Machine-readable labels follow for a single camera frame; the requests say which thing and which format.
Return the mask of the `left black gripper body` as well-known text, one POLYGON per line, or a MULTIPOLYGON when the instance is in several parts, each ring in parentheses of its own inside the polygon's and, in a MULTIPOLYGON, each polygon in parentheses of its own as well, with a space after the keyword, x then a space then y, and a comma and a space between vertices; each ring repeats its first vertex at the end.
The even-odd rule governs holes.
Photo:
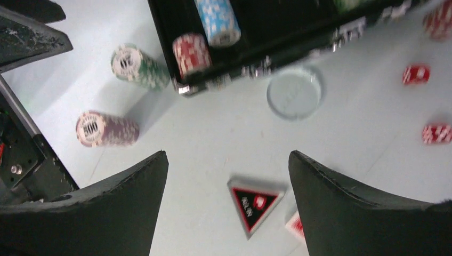
MULTIPOLYGON (((1 1, 1 73, 72 50, 51 27, 66 14, 53 1, 1 1)), ((30 111, 1 79, 1 204, 48 201, 78 189, 30 111)))

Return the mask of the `light blue chip stack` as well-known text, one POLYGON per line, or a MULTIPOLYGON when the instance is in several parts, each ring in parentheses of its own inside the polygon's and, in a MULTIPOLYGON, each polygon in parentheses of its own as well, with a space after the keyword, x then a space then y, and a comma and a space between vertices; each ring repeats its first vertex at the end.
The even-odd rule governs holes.
POLYGON ((225 48, 236 44, 241 30, 229 0, 196 0, 209 46, 225 48))

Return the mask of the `red playing card deck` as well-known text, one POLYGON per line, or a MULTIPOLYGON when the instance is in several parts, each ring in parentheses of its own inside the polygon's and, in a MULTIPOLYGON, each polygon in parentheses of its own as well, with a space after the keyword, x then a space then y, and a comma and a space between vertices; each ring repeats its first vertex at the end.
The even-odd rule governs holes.
POLYGON ((296 239, 305 243, 304 229, 301 223, 299 212, 295 212, 285 224, 285 229, 296 239))

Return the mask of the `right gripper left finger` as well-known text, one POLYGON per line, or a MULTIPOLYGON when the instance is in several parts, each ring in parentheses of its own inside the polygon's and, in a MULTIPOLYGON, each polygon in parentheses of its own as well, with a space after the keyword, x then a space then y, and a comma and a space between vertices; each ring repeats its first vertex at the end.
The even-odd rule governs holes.
POLYGON ((149 255, 168 173, 158 151, 48 202, 1 207, 1 255, 149 255))

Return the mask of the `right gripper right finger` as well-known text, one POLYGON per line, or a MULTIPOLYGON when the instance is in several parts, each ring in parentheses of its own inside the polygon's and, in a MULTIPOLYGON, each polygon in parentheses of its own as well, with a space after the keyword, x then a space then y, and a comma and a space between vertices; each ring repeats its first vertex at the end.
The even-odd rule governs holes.
POLYGON ((295 150, 288 170, 310 255, 451 255, 451 201, 391 194, 295 150))

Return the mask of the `green white chip stack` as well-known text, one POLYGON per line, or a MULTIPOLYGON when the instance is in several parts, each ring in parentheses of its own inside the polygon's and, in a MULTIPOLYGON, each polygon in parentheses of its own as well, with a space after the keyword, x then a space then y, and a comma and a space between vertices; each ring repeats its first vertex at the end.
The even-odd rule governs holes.
POLYGON ((116 47, 110 66, 118 79, 148 90, 163 90, 171 81, 168 69, 134 44, 121 44, 116 47))

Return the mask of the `black aluminium poker case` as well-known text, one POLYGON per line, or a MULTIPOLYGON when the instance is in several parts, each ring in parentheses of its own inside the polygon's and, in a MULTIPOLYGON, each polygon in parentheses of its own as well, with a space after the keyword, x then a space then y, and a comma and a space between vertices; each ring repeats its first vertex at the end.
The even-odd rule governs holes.
POLYGON ((230 1, 240 40, 230 47, 209 46, 195 1, 149 1, 175 91, 184 97, 219 89, 241 77, 265 77, 292 62, 336 52, 369 28, 397 20, 425 1, 369 1, 339 13, 333 1, 230 1), (203 35, 212 65, 181 78, 173 41, 203 35))

